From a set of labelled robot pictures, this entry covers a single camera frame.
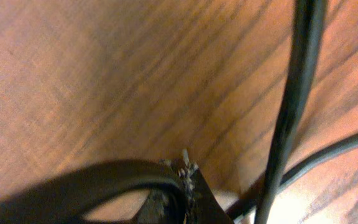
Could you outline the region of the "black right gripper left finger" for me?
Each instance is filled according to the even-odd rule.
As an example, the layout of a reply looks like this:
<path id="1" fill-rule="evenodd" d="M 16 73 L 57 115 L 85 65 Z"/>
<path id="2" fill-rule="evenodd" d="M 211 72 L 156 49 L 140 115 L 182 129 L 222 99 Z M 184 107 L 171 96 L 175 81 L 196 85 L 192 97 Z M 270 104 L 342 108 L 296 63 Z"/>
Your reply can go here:
<path id="1" fill-rule="evenodd" d="M 185 221 L 185 191 L 169 186 L 152 187 L 134 223 L 182 224 Z"/>

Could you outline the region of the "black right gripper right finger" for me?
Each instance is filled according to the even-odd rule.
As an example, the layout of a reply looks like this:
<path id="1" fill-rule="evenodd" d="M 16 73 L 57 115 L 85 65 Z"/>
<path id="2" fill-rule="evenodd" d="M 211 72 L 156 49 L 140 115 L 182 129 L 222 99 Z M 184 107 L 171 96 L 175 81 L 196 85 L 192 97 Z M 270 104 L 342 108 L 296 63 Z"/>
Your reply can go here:
<path id="1" fill-rule="evenodd" d="M 179 159 L 162 159 L 165 164 L 180 178 L 185 189 L 185 217 L 183 223 L 194 224 L 228 224 L 233 220 L 218 204 L 212 190 L 203 177 L 196 162 L 190 160 L 186 149 Z"/>

